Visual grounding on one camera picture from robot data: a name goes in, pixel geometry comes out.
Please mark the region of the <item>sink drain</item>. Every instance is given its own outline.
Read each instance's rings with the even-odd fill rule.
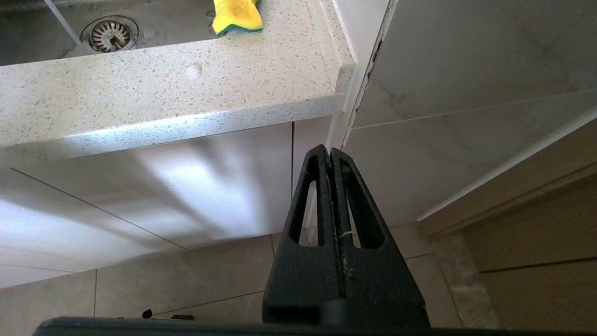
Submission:
[[[79,37],[95,52],[113,53],[131,49],[139,37],[139,27],[125,16],[104,16],[87,24]]]

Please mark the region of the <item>stainless steel sink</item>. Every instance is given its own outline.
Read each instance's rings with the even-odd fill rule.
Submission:
[[[213,0],[54,0],[51,4],[58,15],[44,0],[0,0],[0,65],[217,37],[211,30]],[[74,37],[67,32],[69,27]]]

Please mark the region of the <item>countertop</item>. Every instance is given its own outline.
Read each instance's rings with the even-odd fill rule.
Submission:
[[[264,0],[264,29],[0,67],[0,168],[341,113],[354,58],[332,0]]]

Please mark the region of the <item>sponge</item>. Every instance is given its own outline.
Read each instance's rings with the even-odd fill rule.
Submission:
[[[252,32],[263,28],[261,15],[257,11],[259,0],[214,0],[216,17],[212,27],[216,34],[240,28]]]

